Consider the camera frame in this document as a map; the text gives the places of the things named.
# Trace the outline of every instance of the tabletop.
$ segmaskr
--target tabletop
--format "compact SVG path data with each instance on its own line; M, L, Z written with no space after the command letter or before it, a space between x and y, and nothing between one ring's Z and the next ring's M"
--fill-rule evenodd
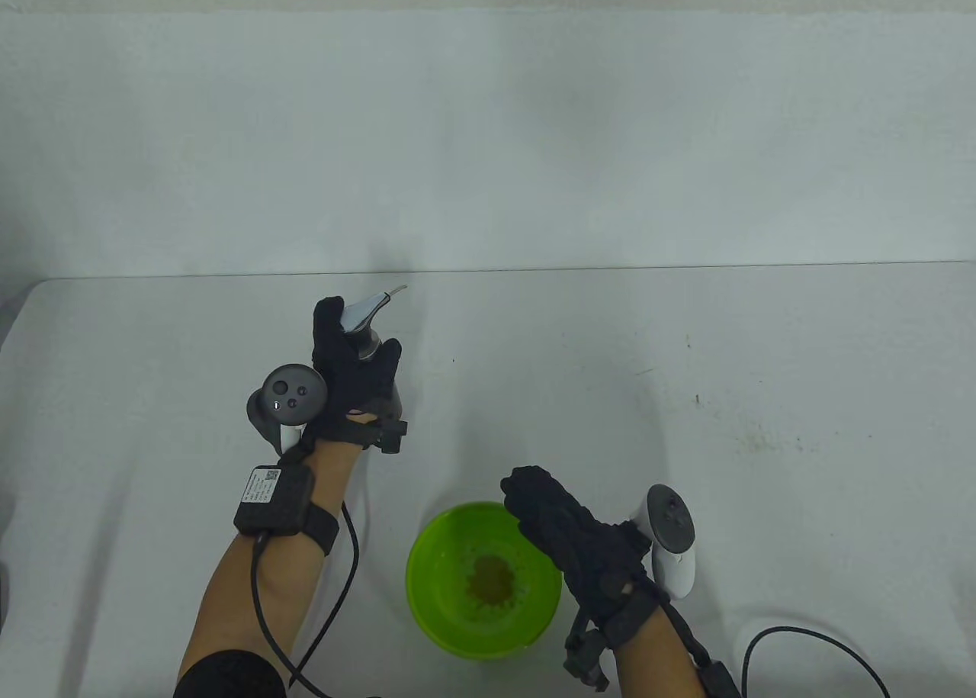
M310 358L318 298L401 283L375 329L403 343L410 433L349 488L362 563L307 668L327 692L590 695L561 669L568 593L540 642L488 664L440 651L406 603L422 525L539 464L608 521L655 482L679 490L698 532L679 608L733 673L757 629L794 622L899 694L972 695L967 263L43 283L0 354L0 692L172 694L247 475L272 460L248 394ZM306 632L349 562L344 533ZM795 639L757 653L756 695L869 695Z

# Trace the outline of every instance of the plastic bowl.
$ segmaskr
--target plastic bowl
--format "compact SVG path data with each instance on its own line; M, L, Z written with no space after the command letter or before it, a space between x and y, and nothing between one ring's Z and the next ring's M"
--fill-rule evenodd
M536 642L562 593L552 561L499 503L439 514L407 561L407 600L419 628L470 660L496 660Z

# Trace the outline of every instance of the qr code label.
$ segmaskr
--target qr code label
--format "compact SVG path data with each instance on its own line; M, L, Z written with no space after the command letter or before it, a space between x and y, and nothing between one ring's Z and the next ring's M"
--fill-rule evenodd
M241 502L268 503L278 487L278 475L281 469L255 469L251 478L247 480Z

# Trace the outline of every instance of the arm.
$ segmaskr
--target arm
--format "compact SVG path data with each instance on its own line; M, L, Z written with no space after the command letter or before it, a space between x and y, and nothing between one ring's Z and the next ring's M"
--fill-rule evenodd
M663 610L655 611L616 657L624 698L705 698L695 666Z
M355 444L318 441L304 460L315 474L313 502L339 517L345 488L362 452ZM200 604L180 677L202 658L239 649L264 657L288 680L289 673L271 651L258 628L251 601L251 554L254 539L237 536L220 559ZM258 567L258 587L271 634L291 652L308 605L315 594L325 558L306 535L273 538Z

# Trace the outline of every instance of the hand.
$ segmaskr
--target hand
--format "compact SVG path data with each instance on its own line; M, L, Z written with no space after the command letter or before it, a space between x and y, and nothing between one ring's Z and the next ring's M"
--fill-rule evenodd
M563 572L579 606L603 629L635 590L666 600L647 576L635 528L601 523L540 467L512 469L502 480L505 507L518 529Z
M342 332L344 308L342 297L323 298L315 305L311 362L329 391L325 409L308 423L308 433L327 429L344 418L360 423L373 420L375 416L362 414L360 408L376 398L393 396L393 379L400 365L400 342L387 339L373 359L360 361L355 347Z

